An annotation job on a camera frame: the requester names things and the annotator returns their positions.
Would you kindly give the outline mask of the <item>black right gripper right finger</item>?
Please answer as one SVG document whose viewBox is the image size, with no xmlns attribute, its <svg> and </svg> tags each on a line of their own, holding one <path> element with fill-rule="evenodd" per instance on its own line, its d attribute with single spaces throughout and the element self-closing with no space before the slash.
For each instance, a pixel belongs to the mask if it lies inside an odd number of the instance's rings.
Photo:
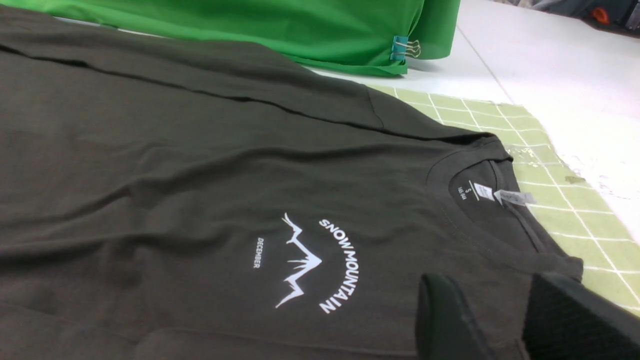
<svg viewBox="0 0 640 360">
<path fill-rule="evenodd" d="M 532 278 L 523 342 L 532 360 L 637 360 L 637 316 L 555 273 Z"/>
</svg>

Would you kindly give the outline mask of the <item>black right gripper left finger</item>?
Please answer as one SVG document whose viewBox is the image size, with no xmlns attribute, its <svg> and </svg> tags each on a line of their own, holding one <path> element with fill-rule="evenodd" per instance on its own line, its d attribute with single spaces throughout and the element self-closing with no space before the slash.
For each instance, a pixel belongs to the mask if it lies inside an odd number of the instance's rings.
<svg viewBox="0 0 640 360">
<path fill-rule="evenodd" d="M 420 278 L 414 342 L 420 360 L 496 358 L 457 283 L 437 273 Z"/>
</svg>

